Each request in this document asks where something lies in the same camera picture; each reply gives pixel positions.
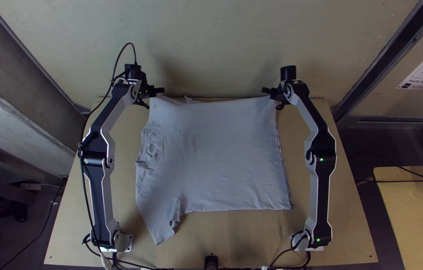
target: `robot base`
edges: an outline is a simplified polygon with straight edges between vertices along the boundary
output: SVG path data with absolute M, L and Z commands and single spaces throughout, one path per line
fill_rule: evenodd
M 102 252 L 130 252 L 132 250 L 133 236 L 117 233 L 114 237 L 115 248 L 100 246 Z
M 290 235 L 291 246 L 294 247 L 303 236 L 306 236 L 306 238 L 300 242 L 300 244 L 295 248 L 295 251 L 323 251 L 323 246 L 319 246 L 317 248 L 308 247 L 310 236 L 304 232 Z

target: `wooden board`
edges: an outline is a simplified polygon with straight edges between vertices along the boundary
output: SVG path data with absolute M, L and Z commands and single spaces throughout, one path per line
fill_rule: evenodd
M 90 108 L 133 42 L 169 95 L 254 97 L 297 65 L 311 96 L 346 95 L 418 0 L 0 0 L 0 16 L 72 101 Z M 123 64 L 133 63 L 131 48 Z
M 351 112 L 354 116 L 423 118 L 423 90 L 396 87 L 423 61 L 423 37 Z
M 336 138 L 337 166 L 331 177 L 330 218 L 333 240 L 323 252 L 313 252 L 310 265 L 359 264 L 377 261 L 375 247 L 345 152 L 329 105 L 314 99 L 318 111 Z M 202 268 L 204 257 L 216 254 L 221 267 L 257 268 L 268 265 L 290 248 L 290 233 L 303 229 L 308 215 L 309 174 L 304 161 L 304 140 L 309 129 L 298 110 L 286 106 L 277 113 L 278 132 L 293 210 L 193 212 L 182 217 L 177 233 L 155 245 L 135 201 L 135 160 L 140 150 L 140 130 L 148 111 L 125 109 L 111 136 L 116 143 L 111 175 L 113 215 L 122 231 L 133 235 L 130 253 L 118 258 L 160 268 Z M 81 245 L 90 232 L 78 159 L 73 163 L 45 257 L 46 264 L 100 266 L 100 259 Z M 297 266 L 305 254 L 289 253 L 277 265 Z
M 423 175 L 423 166 L 407 169 Z M 377 181 L 422 180 L 398 167 L 377 167 Z M 423 269 L 423 182 L 378 183 L 407 270 Z

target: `wooden table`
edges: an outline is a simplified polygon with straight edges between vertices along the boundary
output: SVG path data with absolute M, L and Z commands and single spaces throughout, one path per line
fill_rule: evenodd
M 423 166 L 407 169 L 423 175 Z M 398 167 L 377 167 L 377 181 L 423 180 Z M 423 182 L 378 183 L 407 270 L 423 269 Z
M 310 265 L 377 262 L 370 229 L 329 105 L 324 99 L 313 102 L 336 138 L 338 158 L 330 189 L 329 222 L 333 240 L 325 251 L 312 253 Z M 96 116 L 94 113 L 88 124 Z M 116 143 L 115 169 L 111 175 L 113 215 L 122 232 L 133 235 L 132 251 L 119 253 L 119 259 L 160 268 L 203 268 L 204 257 L 214 253 L 220 267 L 257 268 L 268 265 L 278 253 L 290 248 L 290 233 L 302 230 L 308 215 L 310 188 L 304 160 L 304 141 L 309 129 L 294 106 L 277 112 L 293 209 L 193 212 L 182 218 L 174 236 L 159 245 L 153 243 L 135 201 L 135 160 L 140 150 L 140 130 L 147 120 L 148 110 L 128 107 L 111 130 Z M 82 245 L 83 237 L 89 232 L 79 160 L 75 158 L 45 264 L 101 266 L 100 258 Z M 276 265 L 297 266 L 303 259 L 306 259 L 303 252 L 289 252 Z

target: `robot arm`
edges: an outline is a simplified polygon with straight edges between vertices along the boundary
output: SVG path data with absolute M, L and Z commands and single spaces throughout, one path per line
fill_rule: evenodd
M 126 64 L 122 75 L 125 77 L 114 85 L 111 99 L 91 124 L 78 153 L 90 186 L 94 220 L 91 241 L 102 252 L 129 252 L 133 240 L 131 235 L 120 233 L 119 224 L 113 217 L 110 174 L 115 164 L 115 142 L 110 130 L 125 107 L 140 105 L 148 109 L 143 99 L 165 92 L 163 88 L 148 85 L 145 73 L 137 64 Z
M 337 163 L 336 141 L 310 99 L 307 85 L 296 79 L 296 67 L 282 67 L 280 80 L 278 88 L 263 88 L 261 91 L 269 94 L 271 99 L 281 102 L 276 107 L 277 110 L 282 110 L 288 104 L 295 105 L 310 129 L 304 149 L 305 163 L 310 174 L 309 215 L 303 232 L 291 235 L 292 246 L 305 236 L 305 241 L 299 243 L 296 251 L 323 250 L 323 246 L 332 240 L 328 210 L 330 176 Z

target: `metal frame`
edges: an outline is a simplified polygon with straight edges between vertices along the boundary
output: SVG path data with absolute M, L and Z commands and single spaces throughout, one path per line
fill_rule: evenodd
M 336 123 L 344 118 L 385 78 L 423 36 L 423 0 L 418 2 L 375 60 L 333 111 Z
M 383 124 L 380 126 L 382 128 L 396 128 L 399 125 L 404 128 L 422 127 L 423 118 L 389 117 L 374 115 L 348 115 L 337 124 L 337 127 L 339 129 L 356 128 L 358 126 L 372 128 L 373 126 L 378 127 L 376 124 Z

